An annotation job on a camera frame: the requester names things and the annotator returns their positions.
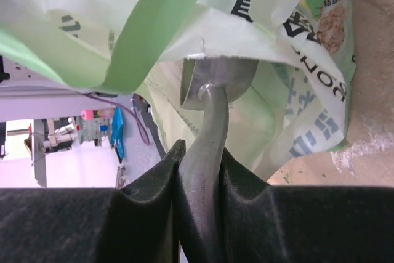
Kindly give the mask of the silver metal scoop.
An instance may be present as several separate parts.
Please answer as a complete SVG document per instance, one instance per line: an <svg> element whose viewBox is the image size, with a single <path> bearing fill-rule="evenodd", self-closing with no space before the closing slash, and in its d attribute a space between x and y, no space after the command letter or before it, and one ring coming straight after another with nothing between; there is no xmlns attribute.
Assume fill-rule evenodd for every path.
<svg viewBox="0 0 394 263"><path fill-rule="evenodd" d="M229 103L255 77L258 60L241 57L183 60L180 107L203 112L199 134L180 162L174 216L188 262L224 262L219 172L229 124Z"/></svg>

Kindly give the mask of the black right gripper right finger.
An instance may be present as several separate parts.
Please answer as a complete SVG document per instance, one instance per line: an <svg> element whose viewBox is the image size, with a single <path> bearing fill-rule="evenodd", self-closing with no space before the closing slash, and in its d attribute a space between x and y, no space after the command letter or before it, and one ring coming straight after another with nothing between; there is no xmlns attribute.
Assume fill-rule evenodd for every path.
<svg viewBox="0 0 394 263"><path fill-rule="evenodd" d="M270 185L224 151L220 212L230 262L392 262L393 189Z"/></svg>

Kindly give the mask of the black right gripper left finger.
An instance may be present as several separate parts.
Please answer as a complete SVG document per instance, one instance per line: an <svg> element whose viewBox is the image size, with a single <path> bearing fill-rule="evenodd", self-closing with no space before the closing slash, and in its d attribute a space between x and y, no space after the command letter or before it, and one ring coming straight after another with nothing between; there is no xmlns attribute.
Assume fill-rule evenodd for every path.
<svg viewBox="0 0 394 263"><path fill-rule="evenodd" d="M1 261L178 262L172 192L184 155L178 140L120 190L1 190Z"/></svg>

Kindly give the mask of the green cat litter bag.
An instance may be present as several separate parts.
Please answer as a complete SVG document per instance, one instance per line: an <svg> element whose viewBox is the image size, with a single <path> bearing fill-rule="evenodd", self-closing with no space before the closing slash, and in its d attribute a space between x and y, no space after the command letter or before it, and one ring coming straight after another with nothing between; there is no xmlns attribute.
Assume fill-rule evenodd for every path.
<svg viewBox="0 0 394 263"><path fill-rule="evenodd" d="M180 107L184 59L257 60L226 146L265 180L341 146L353 50L350 0L1 0L1 55L75 89L143 95L165 147L202 122Z"/></svg>

